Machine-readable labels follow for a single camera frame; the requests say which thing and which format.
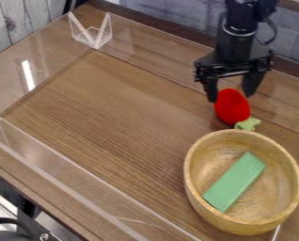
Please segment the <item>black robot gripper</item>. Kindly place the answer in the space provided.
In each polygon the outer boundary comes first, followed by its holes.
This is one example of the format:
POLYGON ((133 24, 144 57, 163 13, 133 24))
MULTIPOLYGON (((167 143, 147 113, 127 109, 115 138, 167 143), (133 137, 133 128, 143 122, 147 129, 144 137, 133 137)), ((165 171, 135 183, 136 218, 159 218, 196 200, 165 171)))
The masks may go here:
POLYGON ((235 75, 243 76, 241 88, 251 97, 269 71, 272 56, 269 47, 255 39, 255 31, 240 33, 221 18, 215 51, 193 62, 195 81, 203 83, 208 102, 217 101, 217 79, 235 75))

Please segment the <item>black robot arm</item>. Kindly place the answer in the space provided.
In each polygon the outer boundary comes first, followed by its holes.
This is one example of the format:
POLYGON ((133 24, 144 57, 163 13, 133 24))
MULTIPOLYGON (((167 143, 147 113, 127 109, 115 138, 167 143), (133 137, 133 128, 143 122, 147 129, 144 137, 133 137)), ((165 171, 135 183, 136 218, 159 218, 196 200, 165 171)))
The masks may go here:
POLYGON ((207 100, 217 101, 220 78, 240 75, 245 97, 256 92, 271 70, 273 51, 268 45, 277 35, 269 19, 279 0, 224 0, 217 22, 215 50, 193 62, 195 81, 203 84, 207 100))

